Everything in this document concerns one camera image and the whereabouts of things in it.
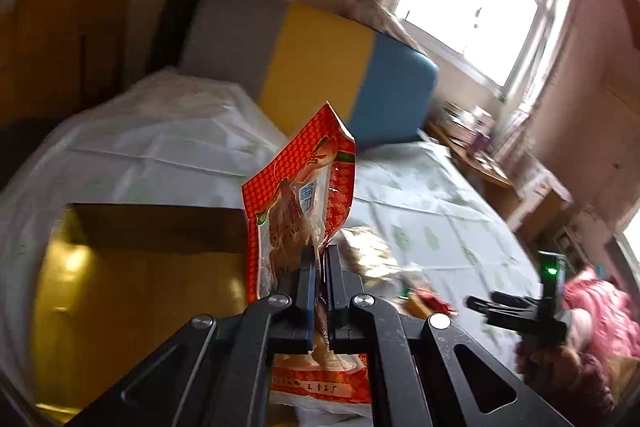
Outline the pink sleeve forearm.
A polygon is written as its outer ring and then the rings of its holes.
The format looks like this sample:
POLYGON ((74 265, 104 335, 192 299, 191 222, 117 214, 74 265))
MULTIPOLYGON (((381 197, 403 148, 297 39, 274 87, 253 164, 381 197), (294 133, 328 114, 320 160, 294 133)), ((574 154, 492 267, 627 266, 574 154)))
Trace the pink sleeve forearm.
POLYGON ((592 265, 564 287, 570 330, 562 345, 519 343, 516 371, 575 426, 602 426, 639 378, 639 324, 631 298, 592 265))

